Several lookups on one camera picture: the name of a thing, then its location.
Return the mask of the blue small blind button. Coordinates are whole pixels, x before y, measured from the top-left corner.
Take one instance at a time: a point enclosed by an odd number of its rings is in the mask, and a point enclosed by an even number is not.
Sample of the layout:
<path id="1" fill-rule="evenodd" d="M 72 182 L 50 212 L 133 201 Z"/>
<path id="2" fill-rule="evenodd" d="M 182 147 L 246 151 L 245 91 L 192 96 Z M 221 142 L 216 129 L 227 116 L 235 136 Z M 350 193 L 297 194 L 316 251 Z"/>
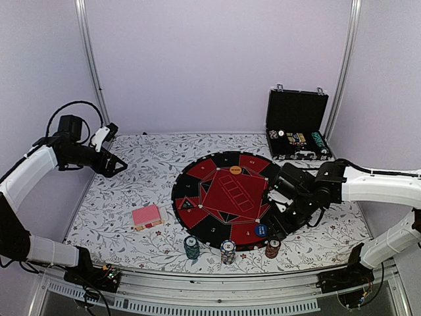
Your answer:
<path id="1" fill-rule="evenodd" d="M 255 235 L 259 238 L 265 238 L 268 236 L 268 227 L 265 224 L 258 224 L 255 227 Z"/>

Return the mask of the brown 100 poker chip stack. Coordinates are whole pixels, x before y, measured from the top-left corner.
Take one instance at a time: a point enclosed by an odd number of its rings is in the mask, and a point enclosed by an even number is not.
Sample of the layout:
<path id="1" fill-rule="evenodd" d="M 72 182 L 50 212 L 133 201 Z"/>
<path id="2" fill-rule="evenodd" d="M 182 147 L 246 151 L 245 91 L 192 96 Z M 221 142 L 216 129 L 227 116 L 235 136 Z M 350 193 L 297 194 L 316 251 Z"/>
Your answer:
<path id="1" fill-rule="evenodd" d="M 266 244 L 265 256 L 269 259 L 277 257 L 280 250 L 281 242 L 278 239 L 272 238 Z"/>

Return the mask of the orange big blind button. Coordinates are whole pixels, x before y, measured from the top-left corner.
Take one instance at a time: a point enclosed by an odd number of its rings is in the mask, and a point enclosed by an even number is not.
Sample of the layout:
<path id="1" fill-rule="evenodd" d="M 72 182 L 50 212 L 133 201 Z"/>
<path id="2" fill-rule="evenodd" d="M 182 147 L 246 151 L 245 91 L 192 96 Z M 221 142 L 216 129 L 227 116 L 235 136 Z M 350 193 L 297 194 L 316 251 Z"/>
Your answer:
<path id="1" fill-rule="evenodd" d="M 234 165 L 230 167 L 230 172 L 233 175 L 238 175 L 242 173 L 242 168 L 240 166 Z"/>

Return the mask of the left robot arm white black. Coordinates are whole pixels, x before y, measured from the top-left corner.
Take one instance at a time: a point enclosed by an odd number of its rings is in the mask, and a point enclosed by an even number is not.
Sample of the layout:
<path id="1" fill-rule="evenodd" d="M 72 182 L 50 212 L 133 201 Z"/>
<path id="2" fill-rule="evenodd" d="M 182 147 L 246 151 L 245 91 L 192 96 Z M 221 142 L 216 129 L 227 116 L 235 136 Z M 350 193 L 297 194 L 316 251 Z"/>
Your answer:
<path id="1" fill-rule="evenodd" d="M 105 178 L 127 169 L 123 160 L 103 146 L 115 136 L 117 125 L 100 127 L 85 145 L 80 140 L 83 123 L 80 117 L 62 116 L 58 130 L 40 138 L 1 178 L 1 256 L 16 262 L 62 266 L 84 286 L 91 286 L 98 273 L 87 249 L 37 236 L 18 217 L 18 212 L 33 200 L 32 194 L 40 191 L 36 186 L 55 169 L 89 167 Z"/>

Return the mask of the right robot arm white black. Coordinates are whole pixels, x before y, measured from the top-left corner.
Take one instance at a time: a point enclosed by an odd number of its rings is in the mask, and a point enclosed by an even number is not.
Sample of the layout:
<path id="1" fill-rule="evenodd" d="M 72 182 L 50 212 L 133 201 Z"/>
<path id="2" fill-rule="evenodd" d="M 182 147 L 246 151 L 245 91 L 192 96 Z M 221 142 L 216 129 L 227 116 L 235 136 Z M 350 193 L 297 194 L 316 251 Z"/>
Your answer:
<path id="1" fill-rule="evenodd" d="M 346 267 L 321 283 L 356 284 L 372 281 L 373 270 L 386 259 L 420 242 L 420 171 L 367 169 L 346 159 L 322 163 L 315 175 L 284 164 L 269 184 L 284 200 L 274 202 L 264 216 L 269 235 L 283 240 L 309 224 L 313 213 L 343 202 L 390 204 L 408 213 L 381 235 L 355 246 Z"/>

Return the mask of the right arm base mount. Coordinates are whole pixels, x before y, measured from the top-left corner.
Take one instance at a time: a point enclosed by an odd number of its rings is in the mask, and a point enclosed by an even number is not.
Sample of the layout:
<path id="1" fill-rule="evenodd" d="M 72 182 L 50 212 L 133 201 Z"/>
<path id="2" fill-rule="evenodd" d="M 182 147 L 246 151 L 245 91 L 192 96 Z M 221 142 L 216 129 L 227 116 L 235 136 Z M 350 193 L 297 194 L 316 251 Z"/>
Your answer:
<path id="1" fill-rule="evenodd" d="M 357 264 L 354 267 L 319 273 L 317 278 L 316 287 L 321 289 L 323 294 L 358 287 L 357 290 L 338 295 L 338 300 L 343 307 L 354 309 L 361 307 L 371 293 L 374 274 L 372 269 Z"/>

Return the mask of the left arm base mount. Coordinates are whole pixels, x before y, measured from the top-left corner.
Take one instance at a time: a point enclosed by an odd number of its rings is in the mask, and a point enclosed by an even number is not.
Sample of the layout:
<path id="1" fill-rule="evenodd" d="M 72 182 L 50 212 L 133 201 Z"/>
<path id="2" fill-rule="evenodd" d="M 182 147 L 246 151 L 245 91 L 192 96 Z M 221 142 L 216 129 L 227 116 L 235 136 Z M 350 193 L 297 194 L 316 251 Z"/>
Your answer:
<path id="1" fill-rule="evenodd" d="M 91 263 L 79 263 L 76 267 L 66 267 L 64 280 L 73 284 L 87 286 L 93 285 L 100 291 L 117 293 L 121 270 L 107 264 L 102 267 L 94 267 Z"/>

